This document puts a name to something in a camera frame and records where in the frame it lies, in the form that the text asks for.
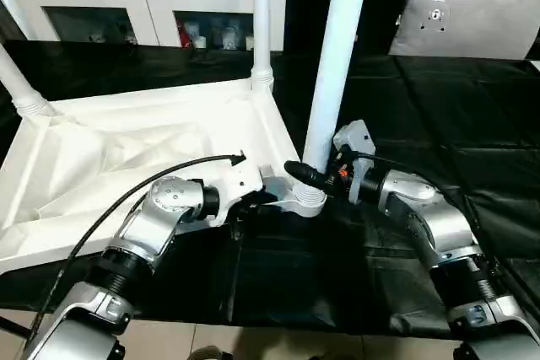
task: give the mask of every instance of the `floor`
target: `floor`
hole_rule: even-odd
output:
[[[30,325],[33,313],[0,310],[0,315]],[[350,336],[270,328],[194,325],[135,320],[120,337],[126,360],[201,360],[218,347],[235,360],[451,360],[456,341]],[[0,359],[19,358],[23,340],[0,332]]]

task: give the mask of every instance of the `white cabinet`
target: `white cabinet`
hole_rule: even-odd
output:
[[[158,45],[146,0],[17,0],[37,40]]]
[[[186,44],[186,27],[189,26],[191,29],[195,27],[199,35],[205,37],[203,43],[208,48],[223,48],[232,38],[237,45],[233,48],[246,49],[246,37],[250,40],[253,30],[253,0],[17,2],[27,24],[35,32],[36,40],[135,40],[141,45],[183,46]],[[284,47],[285,0],[270,0],[270,3],[271,49],[281,51]]]
[[[195,23],[207,47],[220,48],[227,28],[239,31],[238,48],[253,33],[253,0],[147,0],[162,46],[181,46],[181,26]],[[284,48],[285,0],[270,0],[270,48]]]

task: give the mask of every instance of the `cushion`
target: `cushion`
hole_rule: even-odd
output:
[[[524,59],[540,0],[407,0],[390,54]]]

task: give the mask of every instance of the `black cable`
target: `black cable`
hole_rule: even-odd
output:
[[[28,336],[30,336],[30,329],[2,316],[0,316],[0,330],[22,337],[23,339],[28,339]]]
[[[143,180],[138,185],[134,186],[131,190],[124,193],[118,200],[116,200],[101,216],[94,222],[94,224],[86,231],[86,233],[83,235],[83,237],[77,242],[77,244],[73,247],[72,251],[69,253],[69,256],[67,257],[66,261],[64,262],[62,268],[57,274],[57,278],[55,279],[54,283],[52,284],[51,289],[49,290],[49,293],[47,294],[46,300],[41,305],[40,310],[35,315],[34,321],[32,322],[32,326],[30,327],[30,336],[28,340],[26,341],[26,344],[24,348],[28,347],[30,342],[35,338],[37,335],[37,331],[40,328],[41,321],[43,320],[43,317],[45,316],[45,313],[47,311],[47,308],[49,307],[49,304],[52,301],[52,298],[54,297],[54,293],[58,288],[58,285],[63,280],[64,275],[68,272],[70,269],[73,260],[75,259],[75,256],[77,253],[81,250],[83,245],[86,243],[86,241],[89,239],[89,237],[95,232],[95,230],[125,201],[127,198],[129,198],[133,193],[141,190],[146,185],[149,185],[153,181],[159,179],[162,176],[168,175],[169,173],[175,172],[179,169],[184,169],[189,166],[193,166],[195,164],[203,164],[205,162],[213,162],[216,160],[230,160],[230,162],[234,165],[238,164],[239,162],[242,162],[246,159],[244,155],[217,155],[217,156],[208,156],[206,158],[199,158],[199,159],[193,159],[189,162],[184,162],[182,164],[176,164],[174,166],[171,166],[168,169],[162,170],[159,173],[156,173],[155,175],[152,175],[148,177],[146,180]]]
[[[429,176],[426,176],[424,173],[421,173],[417,171],[414,168],[411,168],[410,166],[406,164],[402,164],[400,162],[397,162],[396,160],[388,159],[388,158],[382,158],[380,156],[370,155],[368,153],[361,153],[353,151],[351,152],[354,154],[356,158],[362,158],[362,159],[368,159],[373,162],[380,162],[382,164],[385,164],[389,169],[396,169],[400,170],[402,172],[408,172],[412,173],[413,175],[420,176],[428,181],[432,186],[437,188],[440,191],[440,194],[454,207],[459,207],[456,203],[456,200],[446,192],[442,186],[439,184],[438,181],[433,180],[433,178],[430,178]],[[464,204],[463,204],[463,211],[465,218],[467,221],[472,225],[472,228],[476,231],[476,235],[480,236],[478,238],[478,241],[482,240],[483,246],[482,250],[483,253],[488,257],[488,260],[492,262],[492,264],[495,264],[496,266],[498,264],[501,264],[504,269],[510,274],[510,276],[517,282],[519,287],[523,290],[525,295],[528,297],[528,299],[532,302],[536,308],[533,308],[531,305],[526,303],[526,300],[524,298],[521,298],[521,303],[524,304],[527,307],[527,310],[533,314],[533,316],[536,318],[538,322],[540,322],[540,298],[532,291],[532,289],[527,285],[527,283],[522,279],[522,277],[517,274],[517,272],[511,267],[510,263],[504,258],[502,255],[496,254],[496,249],[494,247],[494,243],[489,237],[486,230],[483,228],[483,226],[480,223],[480,216],[478,214],[478,210],[472,204],[468,198],[467,195],[464,194]],[[513,295],[515,296],[521,296],[521,294],[516,293],[516,289],[511,287],[507,284],[507,287],[510,289]]]

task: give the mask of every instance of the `white tray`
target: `white tray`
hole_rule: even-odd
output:
[[[61,115],[24,118],[0,169],[0,274],[66,258],[116,198],[173,164],[243,151],[274,184],[292,181],[284,162],[298,159],[270,91],[252,91],[250,79],[51,104]],[[177,175],[211,181],[229,166]],[[80,254],[103,250],[138,196]]]

